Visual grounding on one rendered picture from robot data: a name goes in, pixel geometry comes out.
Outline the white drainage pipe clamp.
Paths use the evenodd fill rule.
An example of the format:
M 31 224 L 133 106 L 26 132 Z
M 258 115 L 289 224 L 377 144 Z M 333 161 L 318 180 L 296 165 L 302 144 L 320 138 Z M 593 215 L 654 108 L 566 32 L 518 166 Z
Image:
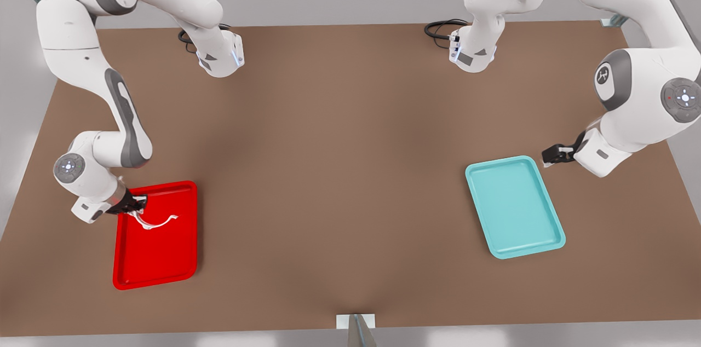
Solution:
M 164 222 L 161 222 L 160 224 L 150 224 L 142 219 L 141 213 L 128 212 L 128 214 L 131 217 L 133 217 L 145 230 L 151 230 L 153 228 L 163 227 L 164 225 L 168 224 L 170 221 L 178 219 L 177 215 L 170 215 Z

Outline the red rectangular tray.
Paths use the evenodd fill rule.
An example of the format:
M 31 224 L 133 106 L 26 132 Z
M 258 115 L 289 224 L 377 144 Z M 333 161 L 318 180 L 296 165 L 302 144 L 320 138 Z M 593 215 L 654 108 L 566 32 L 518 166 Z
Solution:
M 133 195 L 148 195 L 141 214 L 150 224 L 170 215 L 178 219 L 145 230 L 130 215 L 120 214 L 113 257 L 113 286 L 129 290 L 190 278 L 198 260 L 197 187 L 192 181 L 160 183 L 132 188 Z

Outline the teal rectangular tray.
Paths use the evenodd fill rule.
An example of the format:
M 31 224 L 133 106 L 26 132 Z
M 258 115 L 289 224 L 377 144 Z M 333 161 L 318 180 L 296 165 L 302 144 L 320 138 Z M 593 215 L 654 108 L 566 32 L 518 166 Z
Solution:
M 531 157 L 471 164 L 465 177 L 489 252 L 497 259 L 558 250 L 566 244 L 558 214 Z

